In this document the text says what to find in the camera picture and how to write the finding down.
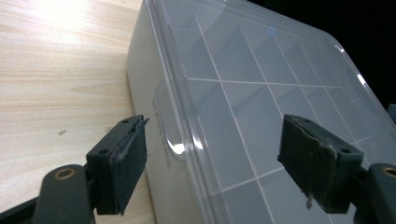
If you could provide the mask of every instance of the wood grain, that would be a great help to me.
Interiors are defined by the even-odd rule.
[[[0,0],[0,212],[134,114],[126,57],[141,0]],[[124,217],[155,223],[143,174]]]

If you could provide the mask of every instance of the plastic storage box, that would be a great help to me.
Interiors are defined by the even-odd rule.
[[[128,56],[147,126],[158,223],[353,223],[306,197],[276,160],[282,116],[312,119],[396,164],[396,130],[330,35],[246,1],[145,0]]]

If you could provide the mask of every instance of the clear plastic lid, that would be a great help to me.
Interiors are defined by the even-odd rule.
[[[284,114],[396,164],[396,130],[330,35],[246,1],[146,0],[206,223],[352,223],[276,160]]]

